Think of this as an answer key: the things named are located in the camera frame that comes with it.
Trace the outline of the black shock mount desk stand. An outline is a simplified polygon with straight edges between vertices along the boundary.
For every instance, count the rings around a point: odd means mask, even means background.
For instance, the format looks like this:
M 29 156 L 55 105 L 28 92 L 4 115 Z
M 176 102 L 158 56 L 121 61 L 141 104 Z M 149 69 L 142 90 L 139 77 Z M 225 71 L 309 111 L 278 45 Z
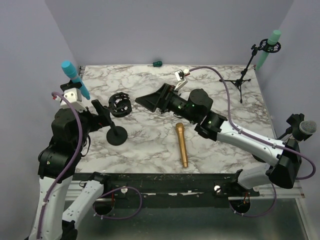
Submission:
M 118 92 L 113 94 L 108 101 L 108 110 L 115 118 L 123 118 L 132 112 L 130 97 L 127 93 Z M 112 121 L 110 130 L 106 134 L 106 140 L 113 146 L 120 146 L 128 138 L 127 130 Z

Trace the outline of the blue microphone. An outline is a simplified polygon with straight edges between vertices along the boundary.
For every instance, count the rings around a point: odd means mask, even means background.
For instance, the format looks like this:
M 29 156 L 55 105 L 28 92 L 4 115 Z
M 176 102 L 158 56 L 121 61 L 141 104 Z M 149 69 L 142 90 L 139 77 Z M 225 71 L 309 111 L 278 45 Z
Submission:
M 76 67 L 68 60 L 63 61 L 61 63 L 61 68 L 64 74 L 72 81 L 72 83 L 77 84 L 81 83 L 81 87 L 79 88 L 81 94 L 83 97 L 85 97 L 87 100 L 90 100 L 90 93 L 86 86 L 84 85 L 82 79 L 80 78 Z

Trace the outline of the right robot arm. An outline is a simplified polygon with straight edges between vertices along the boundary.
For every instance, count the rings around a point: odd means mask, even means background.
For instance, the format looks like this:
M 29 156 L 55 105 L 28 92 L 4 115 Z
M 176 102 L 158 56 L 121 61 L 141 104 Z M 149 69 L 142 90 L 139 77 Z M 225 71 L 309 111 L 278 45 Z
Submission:
M 241 196 L 256 186 L 272 183 L 291 189 L 302 163 L 299 144 L 264 137 L 260 134 L 244 133 L 238 126 L 211 110 L 213 100 L 203 89 L 194 89 L 188 99 L 174 92 L 173 86 L 163 84 L 156 92 L 136 98 L 136 103 L 151 112 L 173 112 L 195 125 L 195 131 L 205 139 L 211 139 L 238 147 L 249 152 L 264 163 L 247 170 L 238 170 L 230 183 L 230 191 Z

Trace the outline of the black blue-microphone desk stand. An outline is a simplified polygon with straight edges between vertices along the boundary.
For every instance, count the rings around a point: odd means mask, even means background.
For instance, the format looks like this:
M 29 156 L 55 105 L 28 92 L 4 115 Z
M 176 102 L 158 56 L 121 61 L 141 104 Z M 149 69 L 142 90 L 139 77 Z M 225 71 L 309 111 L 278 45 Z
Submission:
M 76 93 L 77 95 L 81 94 L 81 87 L 83 85 L 80 82 L 72 82 L 72 80 L 70 80 L 69 82 L 60 85 L 60 89 L 63 91 L 63 95 L 65 95 L 68 92 L 73 92 Z

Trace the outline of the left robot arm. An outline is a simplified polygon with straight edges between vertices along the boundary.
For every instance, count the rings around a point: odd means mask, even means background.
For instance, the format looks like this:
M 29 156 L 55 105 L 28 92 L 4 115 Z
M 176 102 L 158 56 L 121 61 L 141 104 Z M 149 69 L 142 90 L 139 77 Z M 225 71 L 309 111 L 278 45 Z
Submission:
M 74 240 L 78 227 L 99 198 L 107 197 L 111 185 L 100 173 L 94 172 L 84 190 L 65 208 L 65 201 L 76 166 L 83 157 L 81 151 L 88 144 L 89 134 L 103 127 L 113 126 L 110 111 L 93 100 L 96 113 L 88 108 L 61 108 L 51 124 L 53 136 L 39 155 L 39 201 L 30 240 Z

